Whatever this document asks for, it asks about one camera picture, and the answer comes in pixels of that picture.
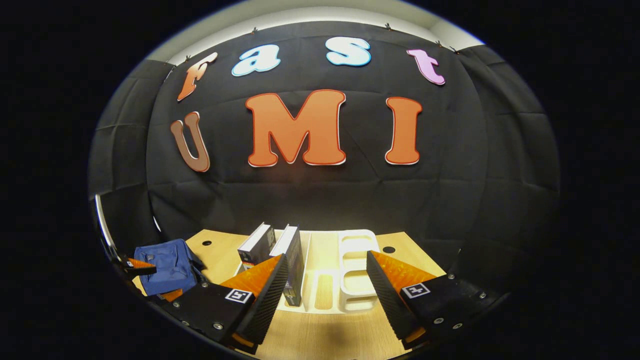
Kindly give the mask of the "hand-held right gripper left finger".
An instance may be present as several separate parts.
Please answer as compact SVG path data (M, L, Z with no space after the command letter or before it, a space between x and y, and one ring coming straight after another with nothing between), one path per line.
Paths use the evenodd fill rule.
M288 275L288 258L280 254L222 284L195 285L165 301L164 311L222 346L255 354L265 341Z

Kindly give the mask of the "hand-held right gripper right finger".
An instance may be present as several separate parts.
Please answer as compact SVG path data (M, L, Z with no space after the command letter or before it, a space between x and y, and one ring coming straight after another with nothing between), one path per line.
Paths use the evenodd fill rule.
M508 298L455 273L436 276L379 251L366 253L366 273L405 350L454 338Z

